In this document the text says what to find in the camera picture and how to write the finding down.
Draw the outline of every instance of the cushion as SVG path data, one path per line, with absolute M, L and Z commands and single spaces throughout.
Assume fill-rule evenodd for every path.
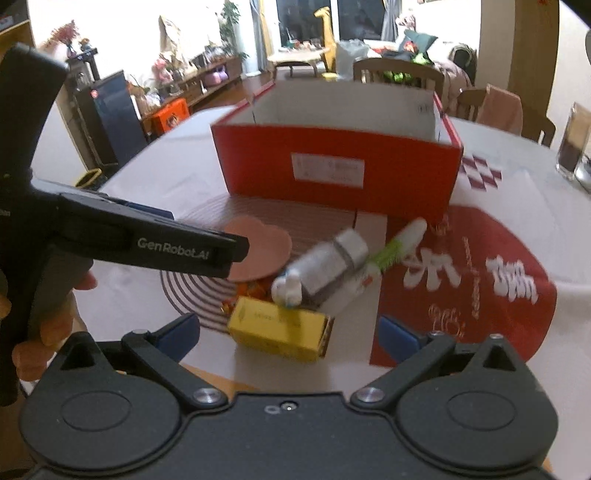
M 420 53 L 426 53 L 431 45 L 433 45 L 438 39 L 438 37 L 434 37 L 433 35 L 415 32 L 414 30 L 407 30 L 404 32 L 404 35 L 402 46 L 410 40 L 418 47 Z

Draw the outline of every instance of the screw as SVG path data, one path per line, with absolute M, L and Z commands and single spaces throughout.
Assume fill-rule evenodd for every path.
M 193 398 L 198 403 L 211 405 L 217 403 L 222 399 L 222 392 L 217 388 L 200 388 L 193 394 Z
M 285 401 L 281 404 L 281 408 L 287 411 L 295 410 L 297 408 L 297 403 L 293 401 Z
M 357 390 L 355 396 L 363 403 L 377 403 L 382 401 L 386 397 L 386 394 L 379 388 L 365 387 L 361 390 Z

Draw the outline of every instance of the blanket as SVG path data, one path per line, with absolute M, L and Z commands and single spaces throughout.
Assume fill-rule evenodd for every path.
M 451 60 L 436 61 L 434 68 L 439 70 L 444 77 L 441 96 L 443 111 L 450 116 L 456 116 L 457 98 L 462 90 L 472 88 L 472 82 L 467 73 Z

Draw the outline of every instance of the vase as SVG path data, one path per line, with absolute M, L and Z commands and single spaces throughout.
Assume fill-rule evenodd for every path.
M 76 55 L 78 55 L 76 53 L 76 51 L 74 50 L 74 48 L 72 47 L 71 43 L 66 44 L 66 47 L 68 47 L 68 58 L 71 59 L 73 57 L 75 57 Z

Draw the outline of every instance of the pink coaster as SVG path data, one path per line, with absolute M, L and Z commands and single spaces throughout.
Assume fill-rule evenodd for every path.
M 228 275 L 231 282 L 269 277 L 285 267 L 291 257 L 290 234 L 278 226 L 265 225 L 256 217 L 235 217 L 226 224 L 224 231 L 245 236 L 250 243 L 246 258 L 232 264 Z

